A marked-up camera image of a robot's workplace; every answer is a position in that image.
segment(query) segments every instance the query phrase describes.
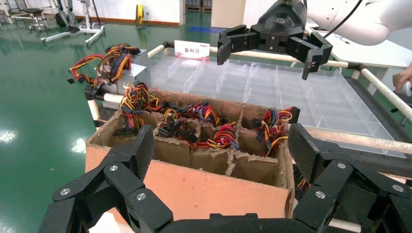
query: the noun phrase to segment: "table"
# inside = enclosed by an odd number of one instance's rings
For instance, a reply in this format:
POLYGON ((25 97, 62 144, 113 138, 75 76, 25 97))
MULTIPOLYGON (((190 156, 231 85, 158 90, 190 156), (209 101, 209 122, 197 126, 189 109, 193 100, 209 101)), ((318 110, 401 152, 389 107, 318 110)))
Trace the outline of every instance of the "table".
MULTIPOLYGON (((313 32, 316 23, 307 23, 305 31, 313 32)), ((362 63, 366 66, 376 67, 375 76, 382 80, 389 68, 405 69, 412 62, 412 51, 397 45, 389 40, 374 46, 364 46, 352 42, 336 34, 327 37, 333 45, 331 55, 341 62, 362 63)), ((368 86, 368 91, 373 95, 376 87, 368 86)))

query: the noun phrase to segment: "black cable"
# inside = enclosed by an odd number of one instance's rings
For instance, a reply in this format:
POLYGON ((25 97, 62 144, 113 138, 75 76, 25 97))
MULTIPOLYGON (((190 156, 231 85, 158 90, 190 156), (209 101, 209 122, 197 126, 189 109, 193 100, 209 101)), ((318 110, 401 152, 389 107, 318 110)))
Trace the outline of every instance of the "black cable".
POLYGON ((334 33, 340 26, 342 26, 342 24, 344 24, 349 19, 349 17, 353 15, 353 13, 356 11, 356 9, 359 7, 361 3, 362 3, 362 0, 359 0, 358 3, 356 3, 355 7, 352 9, 352 11, 342 20, 342 22, 340 22, 334 29, 330 30, 330 32, 328 32, 324 36, 324 38, 328 37, 329 35, 334 33))
POLYGON ((96 13, 97 21, 99 22, 99 26, 102 26, 102 23, 100 23, 99 14, 97 13, 96 4, 94 4, 94 0, 92 0, 92 2, 93 2, 94 12, 96 13))

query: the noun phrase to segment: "cardboard box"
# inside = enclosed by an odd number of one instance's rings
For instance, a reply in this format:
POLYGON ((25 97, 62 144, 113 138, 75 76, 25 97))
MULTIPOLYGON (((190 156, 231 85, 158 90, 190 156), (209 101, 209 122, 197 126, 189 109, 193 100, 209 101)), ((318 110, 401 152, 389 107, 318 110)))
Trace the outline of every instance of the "cardboard box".
MULTIPOLYGON (((292 157, 287 141, 272 151, 272 158, 260 157, 265 145, 259 143, 251 130, 253 118, 262 118, 265 107, 208 99, 205 97, 154 92, 161 101, 179 106, 208 101, 219 116, 235 121, 236 141, 240 149, 196 149, 187 142, 157 136, 160 113, 145 112, 143 119, 154 128, 155 151, 144 183, 172 210, 174 220, 205 219, 211 213, 244 215, 257 213, 260 218, 292 217, 294 181, 292 157)), ((86 142, 86 172, 95 168, 114 145, 134 137, 113 137, 115 129, 125 125, 125 118, 117 111, 86 142)), ((189 127, 199 141, 212 138, 219 127, 196 119, 189 127)), ((116 221, 123 222, 116 210, 111 211, 116 221)))

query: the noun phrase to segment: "clear plastic tray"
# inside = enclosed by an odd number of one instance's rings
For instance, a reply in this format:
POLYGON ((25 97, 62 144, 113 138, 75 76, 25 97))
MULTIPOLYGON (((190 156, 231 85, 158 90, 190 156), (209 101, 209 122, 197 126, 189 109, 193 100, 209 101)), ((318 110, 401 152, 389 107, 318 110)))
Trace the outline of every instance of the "clear plastic tray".
MULTIPOLYGON (((306 127, 393 140, 338 71, 309 74, 302 69, 238 60, 218 66, 216 58, 202 61, 156 55, 151 59, 152 84, 160 90, 246 102, 265 107, 301 109, 306 127)), ((350 149, 406 158, 404 154, 348 143, 350 149)))

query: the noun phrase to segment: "white label sign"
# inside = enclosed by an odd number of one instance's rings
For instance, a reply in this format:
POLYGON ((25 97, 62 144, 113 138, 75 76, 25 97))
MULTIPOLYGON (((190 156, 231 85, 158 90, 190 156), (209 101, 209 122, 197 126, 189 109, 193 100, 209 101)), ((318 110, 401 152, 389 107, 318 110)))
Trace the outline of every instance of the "white label sign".
POLYGON ((203 60, 209 57, 210 44, 189 42, 182 40, 174 41, 174 54, 178 57, 203 60))

